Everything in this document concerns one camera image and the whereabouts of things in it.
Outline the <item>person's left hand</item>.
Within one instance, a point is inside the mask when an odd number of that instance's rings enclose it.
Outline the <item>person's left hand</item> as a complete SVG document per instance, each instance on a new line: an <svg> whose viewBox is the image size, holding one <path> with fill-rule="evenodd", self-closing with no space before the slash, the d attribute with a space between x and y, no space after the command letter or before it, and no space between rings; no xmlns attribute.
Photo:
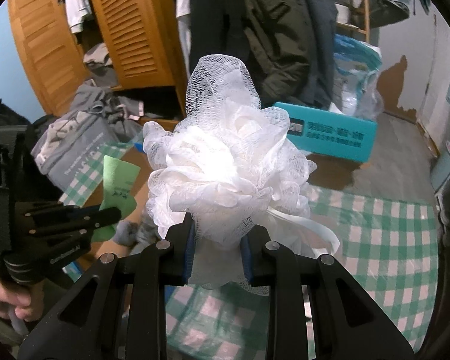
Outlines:
<svg viewBox="0 0 450 360"><path fill-rule="evenodd" d="M0 317L9 319L9 307L19 320L32 321L35 310L32 306L32 294L29 290L17 286L7 287L0 283Z"/></svg>

